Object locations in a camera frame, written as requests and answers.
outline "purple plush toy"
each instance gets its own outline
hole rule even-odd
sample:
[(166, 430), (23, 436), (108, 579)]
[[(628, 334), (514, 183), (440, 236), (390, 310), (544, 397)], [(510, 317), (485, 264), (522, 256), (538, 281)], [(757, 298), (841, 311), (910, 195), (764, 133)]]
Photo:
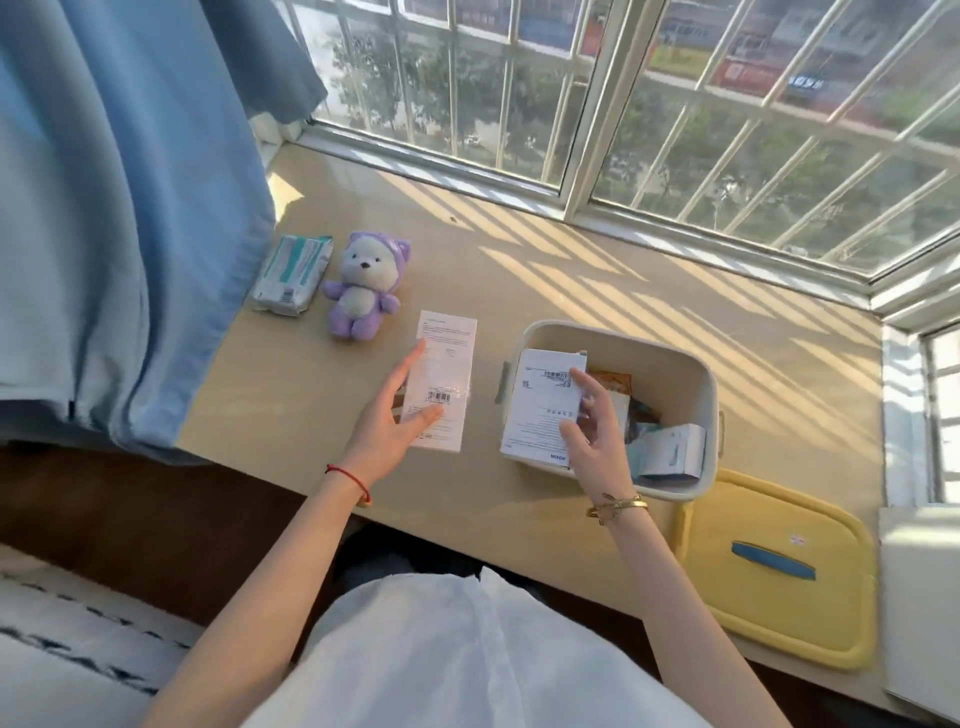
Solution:
[(354, 232), (340, 264), (342, 282), (325, 280), (324, 295), (336, 301), (330, 311), (334, 336), (370, 341), (385, 313), (397, 313), (393, 295), (410, 260), (410, 243), (379, 232)]

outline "right hand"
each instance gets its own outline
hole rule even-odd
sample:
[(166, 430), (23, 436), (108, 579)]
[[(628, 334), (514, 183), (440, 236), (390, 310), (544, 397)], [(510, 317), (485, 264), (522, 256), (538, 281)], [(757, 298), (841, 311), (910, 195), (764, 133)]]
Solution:
[(613, 400), (592, 376), (579, 369), (571, 369), (570, 376), (584, 390), (587, 421), (581, 429), (572, 420), (563, 420), (560, 434), (566, 442), (570, 466), (581, 487), (594, 505), (607, 502), (605, 494), (617, 499), (635, 496), (636, 488), (627, 463), (627, 446), (616, 419)]

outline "hand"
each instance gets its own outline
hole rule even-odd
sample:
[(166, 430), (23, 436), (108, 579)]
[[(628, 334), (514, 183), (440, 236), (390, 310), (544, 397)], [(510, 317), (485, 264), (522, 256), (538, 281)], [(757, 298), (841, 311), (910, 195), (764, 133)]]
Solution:
[(560, 434), (580, 486), (594, 505), (607, 501), (604, 494), (618, 499), (635, 496), (627, 446), (610, 395), (600, 382), (579, 369), (571, 369), (570, 376), (584, 390), (587, 416), (583, 429), (572, 420), (563, 420)]
[(395, 406), (399, 406), (397, 400), (402, 399), (397, 396), (396, 390), (403, 386), (410, 367), (425, 349), (426, 342), (420, 339), (410, 353), (397, 362), (380, 390), (363, 408), (353, 426), (344, 456), (337, 462), (344, 470), (360, 478), (368, 488), (399, 465), (410, 443), (444, 414), (442, 406), (431, 404), (411, 420), (399, 424), (391, 412)]

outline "barcode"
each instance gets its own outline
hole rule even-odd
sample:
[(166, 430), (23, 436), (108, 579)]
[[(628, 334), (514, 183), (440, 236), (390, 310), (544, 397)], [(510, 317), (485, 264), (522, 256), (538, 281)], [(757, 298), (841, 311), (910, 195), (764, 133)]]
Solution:
[(430, 389), (426, 393), (427, 401), (438, 401), (443, 404), (450, 404), (450, 393), (442, 389)]
[(562, 387), (570, 386), (570, 372), (544, 372), (543, 375), (548, 379), (559, 382)]

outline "wooden desk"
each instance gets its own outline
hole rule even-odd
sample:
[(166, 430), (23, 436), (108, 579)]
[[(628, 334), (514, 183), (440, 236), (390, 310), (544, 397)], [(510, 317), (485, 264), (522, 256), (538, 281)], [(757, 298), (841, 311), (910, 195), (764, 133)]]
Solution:
[[(832, 303), (600, 235), (284, 147), (271, 187), (279, 233), (387, 231), (413, 243), (402, 308), (369, 344), (244, 310), (179, 445), (300, 493), (335, 458), (363, 402), (413, 343), (420, 310), (479, 320), (463, 451), (411, 450), (365, 517), (635, 614), (606, 531), (576, 482), (498, 454), (493, 401), (521, 332), (563, 318), (699, 354), (727, 413), (721, 465), (836, 503), (876, 534), (883, 503), (879, 324)], [(339, 257), (330, 275), (337, 278)], [(666, 530), (672, 507), (651, 512)], [(873, 667), (842, 673), (737, 639), (748, 658), (894, 709)]]

